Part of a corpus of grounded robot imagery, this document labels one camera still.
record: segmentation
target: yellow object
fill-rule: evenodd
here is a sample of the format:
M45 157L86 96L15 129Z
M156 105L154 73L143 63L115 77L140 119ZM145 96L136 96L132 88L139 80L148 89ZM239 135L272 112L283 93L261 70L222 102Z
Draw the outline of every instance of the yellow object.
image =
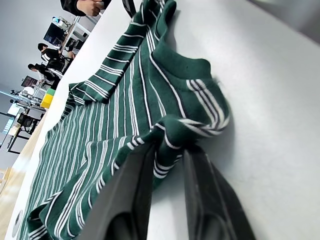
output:
M48 109L50 107L50 104L51 104L53 98L54 98L54 96L49 95L49 94L46 93L44 95L44 98L43 98L40 106L45 108L45 109Z

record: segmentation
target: person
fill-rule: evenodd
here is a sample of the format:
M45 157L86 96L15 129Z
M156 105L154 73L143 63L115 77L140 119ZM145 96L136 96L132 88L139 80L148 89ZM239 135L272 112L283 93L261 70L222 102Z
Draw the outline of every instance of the person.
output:
M98 16L100 11L105 9L104 2L109 4L110 1L111 0L60 0L64 10L82 17L85 15Z
M62 51L48 48L48 45L44 43L39 43L38 49L41 52L41 59L46 63L48 63L51 59L59 59L61 58L61 55L62 55ZM76 57L76 54L72 51L69 51L66 57L73 60Z
M47 66L43 65L43 64L29 64L28 65L28 69L30 69L33 72L38 72L40 74L42 74L49 82L53 82L51 89L56 90L57 86L60 82L60 78L54 74L53 72L51 72Z

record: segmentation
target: person sitting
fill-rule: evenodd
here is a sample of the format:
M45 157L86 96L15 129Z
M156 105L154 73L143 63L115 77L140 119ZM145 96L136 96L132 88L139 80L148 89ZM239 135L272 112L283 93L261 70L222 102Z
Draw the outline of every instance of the person sitting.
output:
M41 59L48 63L51 59L59 59L62 57L62 51L57 49L48 48L47 44L39 43L38 49L41 52ZM69 59L75 59L76 57L76 51L69 51L66 55Z
M30 69L31 71L33 72L38 72L42 75L45 76L45 78L49 81L49 82L53 82L52 83L52 86L51 86L51 89L53 90L56 90L57 89L57 86L60 82L60 78L58 75L54 74L53 72L51 72L49 69L48 69L48 66L45 66L43 64L29 64L28 65L28 69Z

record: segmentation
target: green striped sweater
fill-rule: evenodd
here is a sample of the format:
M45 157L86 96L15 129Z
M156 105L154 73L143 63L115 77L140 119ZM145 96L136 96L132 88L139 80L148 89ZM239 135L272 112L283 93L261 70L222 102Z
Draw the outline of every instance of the green striped sweater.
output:
M87 81L71 84L61 120L46 136L18 239L73 239L105 184L136 146L157 145L154 186L184 146L220 134L227 102L204 59L165 42L173 0L145 0Z

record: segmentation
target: white table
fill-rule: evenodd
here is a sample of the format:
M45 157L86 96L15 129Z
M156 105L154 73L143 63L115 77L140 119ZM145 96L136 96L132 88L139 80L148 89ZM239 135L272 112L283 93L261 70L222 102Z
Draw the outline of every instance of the white table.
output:
M317 238L320 48L244 0L177 2L168 42L186 57L211 62L212 74L219 76L232 107L228 129L203 146L237 192L257 239ZM68 84L84 81L98 69L129 21L122 2L112 1L64 75L6 240L13 239L13 222L25 208L39 151L46 132L60 119ZM178 165L153 195L148 239L188 239L183 187Z

